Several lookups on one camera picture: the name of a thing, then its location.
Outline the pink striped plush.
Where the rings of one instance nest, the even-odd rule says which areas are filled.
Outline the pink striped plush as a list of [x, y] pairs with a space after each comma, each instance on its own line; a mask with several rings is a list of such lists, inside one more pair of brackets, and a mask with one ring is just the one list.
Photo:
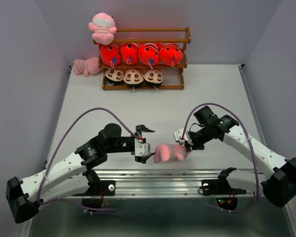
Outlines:
[[84, 74], [85, 77], [89, 75], [98, 74], [102, 69], [98, 66], [99, 58], [92, 57], [89, 59], [75, 59], [74, 61], [74, 73], [76, 75]]
[[190, 153], [186, 151], [184, 145], [180, 144], [160, 144], [155, 147], [154, 152], [153, 161], [155, 163], [183, 161]]
[[106, 13], [96, 14], [88, 23], [88, 29], [93, 32], [92, 39], [102, 45], [112, 43], [117, 31], [114, 18]]

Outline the doll plush orange cap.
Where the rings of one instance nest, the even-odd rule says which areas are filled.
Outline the doll plush orange cap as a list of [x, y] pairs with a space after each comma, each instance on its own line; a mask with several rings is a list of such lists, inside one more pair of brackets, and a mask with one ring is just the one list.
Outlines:
[[107, 82], [113, 85], [120, 85], [123, 83], [124, 71], [119, 68], [109, 68], [105, 71]]

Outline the red fish plush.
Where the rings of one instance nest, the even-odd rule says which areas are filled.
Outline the red fish plush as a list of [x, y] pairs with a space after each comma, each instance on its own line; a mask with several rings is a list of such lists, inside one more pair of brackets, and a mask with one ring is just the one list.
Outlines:
[[138, 56], [139, 45], [137, 43], [122, 43], [119, 51], [123, 61], [127, 65], [135, 65], [139, 62]]
[[120, 54], [119, 46], [115, 43], [108, 45], [100, 45], [100, 56], [104, 64], [115, 67], [120, 64], [122, 57]]
[[183, 53], [175, 43], [166, 43], [159, 51], [161, 61], [169, 66], [174, 67], [183, 59]]
[[161, 61], [159, 52], [162, 47], [163, 45], [158, 42], [144, 43], [138, 49], [138, 57], [140, 61], [153, 69], [153, 66], [158, 65]]

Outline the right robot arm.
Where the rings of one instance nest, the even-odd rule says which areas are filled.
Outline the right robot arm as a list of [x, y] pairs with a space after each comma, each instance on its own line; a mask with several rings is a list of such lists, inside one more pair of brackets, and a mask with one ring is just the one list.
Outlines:
[[276, 207], [284, 207], [296, 196], [296, 158], [281, 156], [249, 135], [243, 122], [233, 112], [219, 118], [210, 108], [211, 103], [196, 106], [194, 116], [201, 129], [197, 132], [183, 128], [179, 138], [186, 150], [204, 150], [214, 139], [231, 146], [253, 163], [252, 174], [230, 167], [220, 172], [217, 179], [204, 180], [199, 193], [203, 196], [236, 194], [251, 191], [255, 198], [263, 194]]

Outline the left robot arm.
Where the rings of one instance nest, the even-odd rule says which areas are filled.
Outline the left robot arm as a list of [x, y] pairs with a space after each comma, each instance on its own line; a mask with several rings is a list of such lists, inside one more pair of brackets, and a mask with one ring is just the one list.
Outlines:
[[84, 193], [103, 193], [108, 186], [101, 183], [94, 167], [106, 162], [108, 154], [130, 153], [136, 162], [146, 163], [153, 153], [142, 136], [144, 132], [152, 130], [141, 124], [136, 126], [134, 135], [123, 137], [121, 127], [109, 123], [97, 136], [51, 168], [23, 179], [9, 179], [6, 199], [15, 223], [33, 218], [45, 203]]

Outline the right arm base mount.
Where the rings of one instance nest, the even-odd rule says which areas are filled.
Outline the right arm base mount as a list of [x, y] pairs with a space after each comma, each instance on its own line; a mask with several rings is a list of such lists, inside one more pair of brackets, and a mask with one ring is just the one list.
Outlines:
[[217, 179], [202, 180], [198, 192], [203, 196], [219, 196], [216, 198], [217, 205], [222, 210], [234, 212], [238, 205], [237, 195], [247, 193], [246, 190], [232, 188], [227, 182], [227, 177], [234, 171], [237, 169], [230, 167], [221, 171]]

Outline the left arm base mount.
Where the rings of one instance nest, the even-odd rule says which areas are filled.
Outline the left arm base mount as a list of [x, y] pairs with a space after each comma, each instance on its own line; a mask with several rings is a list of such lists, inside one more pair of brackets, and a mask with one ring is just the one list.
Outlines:
[[85, 213], [91, 215], [105, 215], [116, 212], [114, 208], [104, 208], [104, 196], [115, 195], [114, 180], [103, 181], [94, 170], [78, 175], [82, 188], [73, 194], [73, 197], [89, 197], [81, 201]]

